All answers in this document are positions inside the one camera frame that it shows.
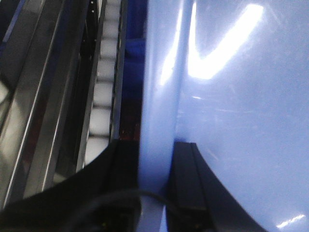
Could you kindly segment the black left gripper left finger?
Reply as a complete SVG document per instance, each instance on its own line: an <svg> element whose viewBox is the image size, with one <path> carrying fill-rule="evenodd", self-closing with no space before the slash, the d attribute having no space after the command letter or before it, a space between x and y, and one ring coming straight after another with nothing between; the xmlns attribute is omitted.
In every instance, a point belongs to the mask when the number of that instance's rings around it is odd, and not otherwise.
<svg viewBox="0 0 309 232"><path fill-rule="evenodd" d="M3 232L131 232L140 216L136 141L113 141L67 180L14 202L0 214Z"/></svg>

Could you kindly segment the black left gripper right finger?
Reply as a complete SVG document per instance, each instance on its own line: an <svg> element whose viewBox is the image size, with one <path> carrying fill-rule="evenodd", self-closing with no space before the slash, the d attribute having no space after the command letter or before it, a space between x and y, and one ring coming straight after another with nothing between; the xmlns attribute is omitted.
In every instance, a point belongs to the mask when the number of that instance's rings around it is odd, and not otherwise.
<svg viewBox="0 0 309 232"><path fill-rule="evenodd" d="M263 232L203 159L195 143L176 142L168 199L181 216L168 212L170 232Z"/></svg>

